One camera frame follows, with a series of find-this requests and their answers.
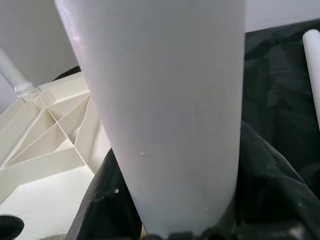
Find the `white wall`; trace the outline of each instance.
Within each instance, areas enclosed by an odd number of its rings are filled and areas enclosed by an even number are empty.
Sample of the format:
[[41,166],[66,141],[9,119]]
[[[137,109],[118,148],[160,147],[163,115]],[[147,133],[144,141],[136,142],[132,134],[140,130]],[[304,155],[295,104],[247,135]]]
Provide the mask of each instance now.
[[246,0],[246,32],[317,18],[320,0]]

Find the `white cylinder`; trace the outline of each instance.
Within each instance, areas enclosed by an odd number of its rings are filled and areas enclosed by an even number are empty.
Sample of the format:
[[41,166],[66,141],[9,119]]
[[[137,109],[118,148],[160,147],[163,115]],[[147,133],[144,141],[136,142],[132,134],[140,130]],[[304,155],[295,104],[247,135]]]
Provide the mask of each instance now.
[[3,48],[0,48],[0,72],[5,76],[10,85],[12,85],[18,97],[36,92],[33,83],[27,80]]
[[307,31],[303,37],[303,46],[310,77],[313,101],[318,126],[320,126],[320,32],[315,29]]
[[243,0],[57,0],[148,233],[217,224],[236,189]]

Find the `black fabric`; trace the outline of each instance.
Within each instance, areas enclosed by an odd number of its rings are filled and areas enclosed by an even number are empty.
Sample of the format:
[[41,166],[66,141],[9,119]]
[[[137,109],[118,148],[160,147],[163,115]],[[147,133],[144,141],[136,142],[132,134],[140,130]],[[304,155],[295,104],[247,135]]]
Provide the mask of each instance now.
[[303,34],[320,20],[245,35],[242,120],[277,149],[320,198],[320,132]]
[[298,239],[320,239],[320,201],[290,163],[247,123],[242,123],[235,231],[248,236],[254,232],[289,236],[282,223],[293,223],[312,236]]
[[0,216],[0,239],[11,240],[20,235],[25,227],[24,221],[17,216]]
[[137,240],[142,223],[112,149],[91,181],[66,240]]

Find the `white pipe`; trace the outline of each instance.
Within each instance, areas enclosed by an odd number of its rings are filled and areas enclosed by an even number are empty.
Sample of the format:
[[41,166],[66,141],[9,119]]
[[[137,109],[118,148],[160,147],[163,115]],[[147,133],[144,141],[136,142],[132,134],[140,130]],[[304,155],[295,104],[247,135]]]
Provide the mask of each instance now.
[[307,31],[303,37],[305,58],[308,66],[313,101],[318,126],[320,126],[320,32],[315,29]]
[[217,224],[236,189],[243,0],[56,0],[148,233]]
[[28,81],[3,48],[0,48],[0,72],[14,88],[18,97],[36,92],[32,82]]

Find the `beige plastic part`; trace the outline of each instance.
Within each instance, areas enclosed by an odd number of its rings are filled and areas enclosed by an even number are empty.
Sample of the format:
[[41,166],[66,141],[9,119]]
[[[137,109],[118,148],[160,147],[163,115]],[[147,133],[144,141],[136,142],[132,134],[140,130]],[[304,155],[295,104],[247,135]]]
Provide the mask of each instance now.
[[12,118],[26,105],[22,98],[18,98],[11,106],[0,115],[0,131],[12,120]]
[[[0,214],[14,214],[29,222],[21,239],[45,238],[69,229],[86,188],[110,149],[82,73],[39,89],[41,92],[18,98],[0,115]],[[74,170],[81,168],[85,169],[79,170],[77,178],[82,180],[76,181],[81,186],[72,191],[59,187],[75,181]],[[64,202],[53,205],[41,220],[47,209],[46,195],[41,193],[44,183],[57,188]],[[22,205],[17,204],[21,197],[25,200]]]

